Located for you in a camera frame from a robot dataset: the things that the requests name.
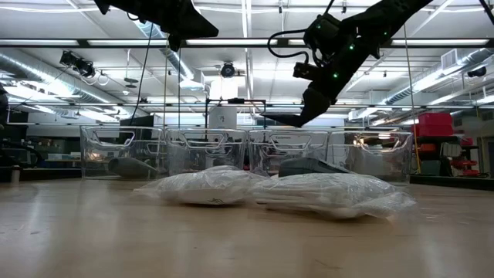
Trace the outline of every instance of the clear plastic bin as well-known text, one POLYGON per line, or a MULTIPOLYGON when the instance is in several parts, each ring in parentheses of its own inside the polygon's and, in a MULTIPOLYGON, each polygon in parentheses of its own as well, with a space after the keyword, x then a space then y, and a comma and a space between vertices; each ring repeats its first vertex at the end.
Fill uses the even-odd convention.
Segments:
POLYGON ((227 129, 167 129, 170 176, 213 166, 243 168, 247 132, 227 129))
POLYGON ((164 133, 155 127, 80 127, 86 179, 151 180, 166 174, 164 133))
POLYGON ((385 181, 408 181, 412 142, 409 132, 333 132, 328 162, 385 181))
POLYGON ((290 158, 326 161, 328 137, 327 131, 250 131, 250 171, 258 175, 276 175, 281 162, 290 158))

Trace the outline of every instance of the workbench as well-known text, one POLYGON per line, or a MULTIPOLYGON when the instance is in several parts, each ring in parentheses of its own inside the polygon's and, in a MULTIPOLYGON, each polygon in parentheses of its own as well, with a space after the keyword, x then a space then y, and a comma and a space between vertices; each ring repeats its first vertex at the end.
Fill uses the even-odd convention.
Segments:
POLYGON ((327 221, 165 205, 145 182, 0 186, 0 277, 475 277, 494 274, 494 192, 409 185, 403 219, 327 221))

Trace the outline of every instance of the wrapped package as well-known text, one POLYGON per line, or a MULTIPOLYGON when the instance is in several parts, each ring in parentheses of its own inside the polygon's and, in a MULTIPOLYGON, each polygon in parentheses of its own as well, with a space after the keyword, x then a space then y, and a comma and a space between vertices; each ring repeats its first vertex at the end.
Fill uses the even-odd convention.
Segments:
POLYGON ((213 166, 211 168, 207 168, 204 171, 240 171, 240 169, 231 165, 220 165, 220 166, 213 166))
POLYGON ((250 194, 267 209, 319 212, 336 219, 362 215, 386 218, 415 204, 399 188, 357 174, 304 174, 255 184, 250 194))
POLYGON ((202 205, 232 205, 243 202, 248 190, 264 177, 247 171, 201 171, 162 178, 143 188, 168 202, 202 205))

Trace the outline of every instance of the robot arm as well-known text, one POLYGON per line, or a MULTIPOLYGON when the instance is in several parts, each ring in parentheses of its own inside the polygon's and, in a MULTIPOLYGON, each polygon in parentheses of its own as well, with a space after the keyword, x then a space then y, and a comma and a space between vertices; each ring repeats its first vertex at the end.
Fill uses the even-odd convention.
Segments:
POLYGON ((153 22, 170 34, 168 42, 178 51, 184 39, 216 37, 218 29, 200 15, 190 0, 94 0, 106 15, 115 6, 138 17, 142 23, 153 22))
POLYGON ((432 0, 383 0, 367 11, 340 21, 325 13, 305 30, 306 45, 313 51, 316 66, 297 63, 294 77, 311 80, 303 93, 304 108, 300 116, 264 114, 294 127, 302 127, 325 113, 337 102, 337 96, 351 77, 372 55, 380 58, 380 46, 389 40, 403 24, 432 0), (319 50, 322 58, 315 52, 319 50))

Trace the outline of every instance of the ceiling duct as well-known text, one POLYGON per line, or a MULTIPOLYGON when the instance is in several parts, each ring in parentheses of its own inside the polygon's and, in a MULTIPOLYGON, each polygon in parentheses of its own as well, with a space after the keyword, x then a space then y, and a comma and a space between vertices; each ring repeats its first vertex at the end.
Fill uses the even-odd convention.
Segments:
MULTIPOLYGON (((453 49, 441 57, 440 63, 412 77, 411 82, 414 93, 434 86, 453 74, 464 73, 476 67, 484 66, 482 63, 493 54, 494 49, 477 49, 475 51, 470 49, 453 49)), ((411 95, 410 82, 403 83, 391 90, 387 95, 389 97, 382 100, 380 104, 392 105, 399 100, 403 100, 405 97, 411 95)))
MULTIPOLYGON (((159 26, 154 25, 152 22, 141 23, 140 21, 134 21, 139 30, 149 38, 151 36, 152 39, 166 39, 166 36, 160 30, 159 26)), ((186 90, 203 90, 204 86, 204 75, 202 73, 196 73, 198 70, 192 69, 183 60, 180 59, 180 56, 173 50, 165 47, 159 49, 160 52, 167 57, 168 62, 171 64, 175 72, 180 73, 180 88, 186 90)))
MULTIPOLYGON (((0 69, 9 72, 23 72, 27 80, 50 85, 53 90, 59 90, 64 95, 80 95, 81 102, 122 102, 122 100, 17 49, 3 49, 0 52, 0 69)), ((134 112, 132 107, 121 107, 121 109, 125 110, 129 115, 134 112)), ((147 113, 137 110, 136 115, 145 116, 147 113)))

